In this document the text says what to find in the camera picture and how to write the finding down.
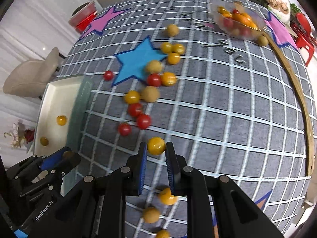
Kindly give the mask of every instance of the gray tablecloth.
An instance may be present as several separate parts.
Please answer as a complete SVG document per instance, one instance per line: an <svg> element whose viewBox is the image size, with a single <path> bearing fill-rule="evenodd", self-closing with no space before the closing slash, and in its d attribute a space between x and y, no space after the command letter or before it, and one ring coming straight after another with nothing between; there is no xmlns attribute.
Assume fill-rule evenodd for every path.
<svg viewBox="0 0 317 238"><path fill-rule="evenodd" d="M122 1L116 10L130 10L112 19L102 36L91 33L71 49L60 76L86 74L94 82L82 128L83 158L77 177L109 174L125 165L140 142L162 137L172 141L176 153L205 175L226 174L253 201L264 202L264 213L285 232L309 183L309 177L305 177L301 109L284 69L269 47L228 37L217 26L213 31L200 29L194 20L179 17L181 12L194 11L195 19L207 21L208 1L212 2ZM265 8L243 3L267 14ZM168 39L163 30L171 23L179 26L180 33ZM186 53L180 63L164 68L178 76L178 83L160 87L160 99L145 104L152 125L142 131L133 126L132 134L122 137L117 132L119 122L132 120L123 96L143 86L130 79L111 88L111 82L105 82L102 75L105 70L116 74L120 63L114 54L135 48L148 35L155 47L163 41L177 42L186 46ZM219 39L226 39L246 63L238 65L223 47L202 48L202 44L217 43ZM315 101L303 59L290 46L283 52L301 82L316 139ZM172 237L186 234L186 198L180 197L174 206L158 201L157 193L167 185L165 155L149 155L142 196L127 198L126 237L150 237L161 228L167 228ZM161 219L155 224L145 224L141 218L142 209L149 205L161 211Z"/></svg>

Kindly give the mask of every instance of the white grid pattern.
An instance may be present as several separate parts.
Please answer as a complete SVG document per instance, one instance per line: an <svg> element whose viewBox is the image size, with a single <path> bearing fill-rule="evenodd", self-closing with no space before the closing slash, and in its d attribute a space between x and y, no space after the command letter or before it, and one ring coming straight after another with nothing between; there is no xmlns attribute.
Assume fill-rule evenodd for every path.
<svg viewBox="0 0 317 238"><path fill-rule="evenodd" d="M146 2L146 1L148 1L148 3L146 3L145 8L142 9L142 10L138 10L138 7L141 5L141 2ZM157 44L157 43L160 44L162 41L166 41L165 39L156 39L156 36L159 33L159 31L162 31L164 29L163 27L161 27L161 25L163 23L163 20L164 19L173 19L175 24L177 24L179 22L179 20L181 20L181 19L179 17L177 17L177 16L176 17L170 17L170 18L168 17L171 13L175 13L175 11L173 11L173 10L164 11L164 12L156 12L156 10L158 8L160 8L160 9L162 9L162 8L165 8L165 9L166 8L170 8L175 0L169 0L169 4L168 4L167 7L160 7L161 3L164 2L164 1L165 0L141 0L141 1L140 0L138 0L138 1L129 0L129 1L125 1L124 3L117 4L117 7L116 7L117 9L123 9L123 6L125 8L127 8L128 5L130 5L133 8L133 5L135 5L135 3L137 5L133 8L133 10L129 10L128 12L125 12L125 13L121 14L120 18L118 18L118 19L115 18L112 21L112 23L114 23L113 27L108 29L108 30L106 30L106 31L104 31L104 34L101 37L96 37L96 36L94 36L95 34L89 34L82 40L82 42L80 42L78 44L75 44L74 47L72 48L70 54L68 55L67 60L65 61L64 67L62 67L62 71L60 72L60 76L59 77L69 76L69 75L74 74L75 66L77 66L77 65L80 65L78 70L77 70L77 72L79 72L80 69L83 67L83 65L85 63L88 63L88 65L86 66L84 74L90 75L91 77L93 77L94 75L103 74L104 72L95 72L95 71L92 72L92 73L91 72L87 72L90 63L92 61L94 61L94 60L99 60L98 65L97 65L97 67L98 67L100 62L102 61L102 59L110 59L110 63L109 63L109 65L106 68L107 70L110 69L111 65L112 65L112 62L115 60L115 57L113 55L107 55L107 50L111 46L116 45L116 46L118 46L116 52L118 52L120 47L122 45L124 45L124 44L132 44L132 48L134 48L138 43L141 42L139 39L141 37L142 32L145 31L145 30L154 31L154 33L152 35L152 40L151 40L154 44ZM194 2L194 6L185 6L185 2L187 2L187 1L193 1ZM196 12L196 11L199 11L197 9L198 6L202 6L202 4L204 4L204 3L200 4L201 0L181 0L181 1L177 0L177 2L180 2L181 5L180 6L173 6L173 7L174 8L180 8L181 11L186 11L186 10L188 10L188 8L192 9L194 7L194 11ZM150 4L151 5L155 4L155 8L153 8L153 7L152 8L148 8L148 6ZM161 18L159 20L152 20L152 17L154 15L159 15L159 14L161 15ZM117 26L117 24L121 21L121 19L126 17L125 15L128 15L128 17L126 18L124 23L121 26ZM148 17L147 21L138 21L141 16L149 16L149 17ZM134 19L134 23L126 24L129 19ZM157 24L157 26L155 28L146 27L147 24L149 24L149 23L151 23L153 21L158 21L158 24ZM136 23L143 23L143 25L142 25L142 27L140 29L131 29L131 27L134 26ZM189 31L189 39L188 40L177 40L175 38L174 39L173 38L170 39L173 42L182 42L182 43L186 43L187 42L186 54L184 56L181 56L181 58L184 61L183 67L182 67L182 71L181 71L181 74L179 76L177 76L177 78L179 79L179 86L178 86L178 90L177 90L177 93L176 93L176 99L175 100L158 99L158 102L164 103L164 104L169 104L169 105L172 105L172 107L173 107L172 115L171 115L171 118L170 118L170 121L169 121L169 124L168 124L168 128L164 129L164 128L160 128L160 127L156 127L156 126L150 126L149 130L165 134L165 141L166 142L168 142L171 139L172 136L185 138L187 140L193 140L193 146L191 147L189 160L188 160L188 164L189 165L194 165L196 154L197 154L197 151L199 149L199 144L201 142L207 143L207 144L214 144L214 145L221 146L221 151L220 151L220 155L218 157L218 163L217 163L217 167L216 167L215 172L213 173L213 172L201 170L201 172L204 175L209 175L209 176L213 176L213 177L218 177L220 175L220 173L221 173L221 168L222 168L222 163L223 163L223 160L224 160L224 155L226 153L226 148L235 148L235 149L239 149L239 150L244 150L245 154L244 154L243 163L242 163L242 166L241 166L241 169L240 169L240 173L238 175L228 175L228 176L231 179L236 180L238 185L240 185L242 181L256 182L257 183L256 189L255 189L255 191L253 193L253 196L252 196L253 200L256 199L257 194L259 193L259 190L260 190L260 187L261 187L262 183L271 182L271 183L274 183L273 187L275 187L275 185L277 183L279 183L279 182L286 182L287 184L285 186L285 189L283 191L283 195L282 195L282 198L280 199L280 201L270 202L270 198L273 195L273 193L272 193L271 196L269 197L268 203L266 204L266 207L267 206L272 206L272 205L278 205L274 215L276 215L276 213L278 212L278 209L279 209L281 204L288 203L287 209L289 208L289 204L292 201L297 201L297 204L298 204L299 200L303 199L304 196L299 196L297 198L292 198L295 190L293 191L291 199L283 200L283 196L284 196L284 194L286 192L287 185L288 185L288 183L290 181L296 181L296 186L297 186L299 180L304 180L304 183L305 183L305 180L309 179L309 177L300 176L301 169L303 167L304 158L306 158L306 155L305 154L297 154L296 153L297 138L298 138L299 134L304 134L304 132L303 132L303 130L298 130L296 128L290 128L290 127L288 127L286 125L286 121L287 121L286 109L287 109L287 107L296 110L296 126L298 126L297 125L298 112L301 112L301 110L300 110L300 108L297 107L297 103L294 106L294 105L288 104L287 101L286 101L285 87L288 87L288 88L292 88L292 87L289 84L284 83L284 81L282 79L282 75L281 75L281 71L283 71L283 70L282 70L282 67L281 67L280 63L278 61L271 61L271 60L265 58L264 51L265 50L271 51L270 48L261 47L260 48L261 55L258 55L258 54L250 52L249 46L253 46L254 45L253 42L245 41L244 44L245 44L246 48L244 50L244 49L241 49L239 47L234 47L232 45L231 38L229 38L229 37L227 37L227 40L228 40L228 43L229 43L229 45L227 47L233 48L237 52L246 53L247 57L248 57L249 68L245 68L245 67L233 64L234 62L233 62L233 57L232 56L229 56L229 63L213 59L213 49L211 47L207 49L207 58L201 58L201 57L193 56L193 55L191 55L192 46L194 44L204 45L206 43L193 39L195 30L197 28L193 24L193 22L189 21L188 23L189 23L188 24L189 27L179 27L180 31L182 31L182 30L188 30ZM128 28L125 31L121 31L121 29L123 27L127 27L127 26L128 26ZM135 40L133 40L133 41L125 41L125 38L127 37L127 35L129 33L134 32L134 31L138 32L137 38ZM199 31L205 32L206 35L208 35L208 43L216 42L216 40L213 40L214 39L213 38L214 34L224 35L225 36L224 33L217 32L217 31L207 31L207 30L201 30L201 29ZM113 43L115 37L118 34L122 34L122 33L125 34L124 38L122 39L122 41L120 43ZM104 41L104 39L107 36L112 36L112 39L111 39L109 44L103 46L102 45L103 41ZM98 42L98 41L99 41L99 46L96 47L96 48L93 48L93 45L95 44L95 42ZM99 56L97 58L96 55L97 55L97 52L100 51L100 49L105 49L105 51L104 51L104 53L102 54L101 57ZM94 50L95 50L94 56L91 59L87 59L88 54L93 52ZM87 52L87 54L86 54L84 59L79 60L81 58L83 52ZM296 64L297 68L298 67L303 67L303 62L301 62L301 63L296 62L296 60L294 58L293 51L291 50L291 52L292 52L293 58L289 58L289 60L293 61ZM267 74L259 72L259 71L256 71L256 70L253 69L252 56L254 56L256 58L260 58L260 59L262 59L264 61L264 66L265 66L265 68L267 70ZM189 61L190 60L205 61L207 63L206 75L205 75L204 78L196 78L196 77L187 76L187 71L188 71ZM278 66L280 79L270 75L269 67L267 65L268 62ZM212 65L214 63L218 63L218 64L229 66L229 70L230 70L229 84L225 84L225 83L221 83L221 82L210 80L211 79L211 74L212 74L212 70L211 69L212 69ZM236 69L242 69L242 70L245 70L245 71L248 72L248 74L250 75L250 81L251 81L251 89L250 90L234 85L234 79L235 79L234 78L234 72L235 72ZM264 95L262 93L259 93L259 92L255 91L255 83L254 83L255 82L255 80L254 80L254 76L255 75L261 75L261 76L267 78L267 81L268 81L268 95ZM301 81L301 79L306 80L309 83L309 88L311 88L310 87L311 83L310 83L310 80L309 80L308 76L306 76L306 78L301 77L299 74L297 74L297 76L299 77L300 81ZM284 93L284 100L283 101L280 101L280 100L275 99L275 98L272 97L271 80L275 80L275 81L277 81L277 82L282 84L283 93ZM181 101L186 81L193 81L193 82L196 82L196 83L202 83L203 84L204 88L203 88L203 95L202 95L201 104L192 104L192 103L182 102ZM137 81L134 80L130 89L134 89L136 87L136 83L137 83ZM108 110L110 108L110 103L111 103L112 98L115 97L115 96L123 97L125 94L123 94L121 92L116 92L116 86L113 87L111 89L111 91L103 91L103 90L101 90L102 84L103 84L103 80L99 83L97 89L92 91L92 93L94 93L94 98L92 100L90 109L87 110L88 117L87 117L87 121L86 121L86 124L85 124L85 128L82 131L83 137L82 137L82 140L81 140L80 154L82 155L82 157L85 160L90 162L90 171L89 171L89 173L91 173L92 166L96 165L97 167L105 170L109 174L109 173L112 172L111 165L112 165L114 154L115 154L116 150L125 152L125 153L127 153L129 155L134 155L135 151L132 151L132 150L129 150L129 149L126 149L126 148L123 148L123 147L119 146L117 144L118 143L118 138L119 138L118 134L115 137L115 142L114 143L102 140L100 138L100 133L101 133L102 127L104 125L105 119L116 121L116 122L122 122L122 121L125 120L125 116L126 116L126 106L123 109L121 117L114 117L114 116L110 116L110 115L107 114L107 112L108 112ZM228 102L229 106L228 106L228 110L227 111L226 110L220 110L220 109L212 108L212 107L208 106L210 89L212 88L212 85L223 86L223 87L227 87L229 89L229 102ZM233 102L234 102L234 92L235 91L242 91L242 92L250 94L250 96L251 96L251 116L233 112ZM109 98L108 98L108 101L107 101L107 104L106 104L106 107L105 107L103 113L97 113L97 112L93 111L93 107L94 107L94 104L96 102L96 98L97 98L98 94L107 94L107 95L109 95ZM255 97L262 97L262 98L265 98L265 99L268 100L268 102L269 102L269 120L264 120L264 119L260 119L260 118L256 118L255 117ZM314 100L314 98L312 98L311 90L309 91L309 94L305 94L305 97L308 98L311 101L311 106L313 108L313 101L315 102L315 100ZM280 105L283 105L283 107L284 107L284 117L285 117L284 125L273 123L273 112L272 112L273 102L276 102L276 103L278 103ZM153 104L148 104L147 107L146 107L145 113L150 114L152 106L153 106ZM174 130L175 121L177 119L177 115L179 113L179 109L180 109L181 106L200 110L199 118L198 118L198 124L196 126L196 131L195 131L194 135L186 134L186 133L182 133L182 132ZM203 130L203 127L204 127L204 122L205 122L205 118L206 118L206 113L207 112L220 113L220 114L226 116L227 122L225 124L225 131L224 131L224 135L223 135L222 141L213 140L213 139L210 139L210 138L202 137L202 130ZM96 136L91 135L90 133L87 133L87 126L88 126L89 118L90 118L91 115L95 115L95 116L101 117L100 126L99 126L98 133L97 133ZM250 122L249 133L248 133L248 141L247 141L246 145L228 143L230 125L231 125L231 118L232 117L245 119L245 120L248 120ZM316 117L313 115L313 111L312 111L312 114L310 115L310 117L312 119L316 120ZM252 134L253 134L253 126L254 126L254 123L256 123L256 122L264 123L264 124L269 126L267 146L266 146L265 149L255 148L255 147L251 146ZM135 125L134 122L130 121L129 123L131 125ZM271 137L272 137L272 127L279 127L279 128L284 130L283 147L282 147L281 151L270 150ZM288 131L293 131L293 132L296 133L296 143L295 143L294 153L290 153L290 152L284 151L285 143L286 143L286 134L287 134ZM144 133L145 133L145 130L140 131L139 136L137 138L136 149L138 148ZM81 152L82 145L83 145L83 140L84 140L85 136L94 140L94 147L93 147L93 153L92 153L92 157L91 158L85 156ZM110 160L109 160L109 163L108 163L107 166L104 166L104 165L102 165L102 164L100 164L100 163L95 161L96 144L98 142L111 147L111 150L112 150L111 151L111 156L110 156ZM248 163L249 151L257 152L257 153L264 153L265 154L263 166L262 166L262 169L261 169L261 174L260 174L259 177L246 177L246 176L244 176L244 173L245 173L245 170L246 170L246 167L247 167L247 163ZM264 172L265 172L265 168L266 168L267 161L268 161L268 155L278 155L278 156L280 156L278 173L277 173L275 178L264 178ZM288 178L281 178L281 177L278 177L278 174L279 174L279 171L281 169L281 165L283 163L283 157L285 157L285 156L292 157L293 160L292 160L291 171L289 173L289 177ZM293 164L294 164L295 158L301 158L302 159L301 160L301 169L299 171L298 177L291 178L290 176L291 176L291 173L292 173L292 168L293 168ZM151 186L145 185L145 189L149 190L149 194L148 194L148 197L146 199L146 205L149 205L151 203L152 199L153 199L154 194L159 192L156 189L156 184L159 181L162 167L166 166L166 162L165 162L165 159L164 159L164 155L162 155L159 159L153 158L153 157L148 157L147 160L157 164L156 165L155 174L154 174L154 178L153 178L153 181L151 183ZM186 198L181 197L180 200L181 201L185 201ZM137 211L141 211L142 210L142 209L138 208L137 206L135 206L135 205L133 205L131 203L127 203L127 205L132 207L132 208L134 208ZM172 208L169 211L169 214L167 216L165 214L168 212L168 207L165 207L165 210L162 212L162 215L160 216L160 218L162 220L165 220L165 222L162 222L162 227L163 228L168 228L170 223L181 223L181 224L186 224L187 223L186 221L181 221L181 220L177 220L177 219L173 218L174 214L175 214L175 211L177 210L177 207L178 207L178 204L175 204L174 206L172 206ZM283 213L283 215L281 216L280 219L274 220L273 222L274 223L279 222L278 225L280 225L280 223L283 220L285 220L285 219L288 219L288 221L290 221L291 218L294 216L295 209L293 210L293 214L291 216L285 217L287 209L284 211L284 213ZM134 224L132 224L130 222L126 222L126 223L129 226L132 226L133 228L135 228L134 238L136 238L139 235L140 231L142 231L143 233L148 234L148 235L154 235L153 232L150 232L150 231L145 230L144 228L142 228L142 225L143 225L143 220L142 219L140 219L140 221L138 222L137 225L134 225Z"/></svg>

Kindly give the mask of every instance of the red chair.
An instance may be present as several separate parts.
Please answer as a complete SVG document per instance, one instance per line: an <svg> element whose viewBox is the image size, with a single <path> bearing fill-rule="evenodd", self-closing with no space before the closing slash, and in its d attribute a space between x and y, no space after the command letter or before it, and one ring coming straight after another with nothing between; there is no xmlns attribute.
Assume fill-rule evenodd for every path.
<svg viewBox="0 0 317 238"><path fill-rule="evenodd" d="M308 53L309 57L307 59L307 62L305 62L305 65L308 66L310 60L313 58L314 52L315 52L315 47L312 44L312 40L310 37L310 33L312 31L310 24L305 17L304 14L301 12L297 13L295 15L299 25L296 23L291 24L291 28L295 31L295 33L298 35L298 38L296 40L296 46L298 48L304 47Z"/></svg>

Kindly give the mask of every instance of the red cherry tomato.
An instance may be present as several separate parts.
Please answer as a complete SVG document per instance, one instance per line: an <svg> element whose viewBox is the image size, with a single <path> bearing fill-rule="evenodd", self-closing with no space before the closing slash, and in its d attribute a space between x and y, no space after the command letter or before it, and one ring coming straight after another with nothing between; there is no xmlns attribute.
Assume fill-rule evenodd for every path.
<svg viewBox="0 0 317 238"><path fill-rule="evenodd" d="M158 75L157 73L150 74L147 78L147 84L154 87L162 86L160 75Z"/></svg>
<svg viewBox="0 0 317 238"><path fill-rule="evenodd" d="M147 114L140 114L140 116L137 118L137 126L141 130L145 130L147 127L149 127L152 123L151 117Z"/></svg>
<svg viewBox="0 0 317 238"><path fill-rule="evenodd" d="M118 131L121 136L127 136L131 132L131 126L128 125L126 122L120 123L118 127Z"/></svg>
<svg viewBox="0 0 317 238"><path fill-rule="evenodd" d="M223 26L227 28L228 30L231 30L233 28L233 24L234 24L233 20L228 18L223 19Z"/></svg>
<svg viewBox="0 0 317 238"><path fill-rule="evenodd" d="M234 13L240 14L240 12L237 9L232 10L232 14L234 14Z"/></svg>
<svg viewBox="0 0 317 238"><path fill-rule="evenodd" d="M140 103L134 103L128 106L128 114L132 117L138 117L141 113L142 105Z"/></svg>
<svg viewBox="0 0 317 238"><path fill-rule="evenodd" d="M113 77L114 77L114 74L112 73L112 71L106 71L105 74L103 75L103 78L105 81L111 81Z"/></svg>
<svg viewBox="0 0 317 238"><path fill-rule="evenodd" d="M249 37L251 35L251 30L248 27L240 28L240 36Z"/></svg>

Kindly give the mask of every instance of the pink star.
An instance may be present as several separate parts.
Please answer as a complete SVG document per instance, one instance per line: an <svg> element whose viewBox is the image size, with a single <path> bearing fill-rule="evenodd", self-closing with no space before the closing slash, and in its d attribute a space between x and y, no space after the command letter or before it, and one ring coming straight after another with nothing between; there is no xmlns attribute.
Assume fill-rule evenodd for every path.
<svg viewBox="0 0 317 238"><path fill-rule="evenodd" d="M269 12L268 20L265 20L265 23L270 29L272 29L275 37L274 41L278 47L284 47L291 44L295 49L297 49L297 46L290 33L274 14Z"/></svg>
<svg viewBox="0 0 317 238"><path fill-rule="evenodd" d="M87 36L89 33L93 31L95 31L99 35L102 35L102 32L107 26L108 22L114 17L117 17L118 15L126 12L127 10L129 9L122 10L122 11L115 11L115 6L111 7L105 15L93 20L90 23L90 28L80 37L80 39Z"/></svg>

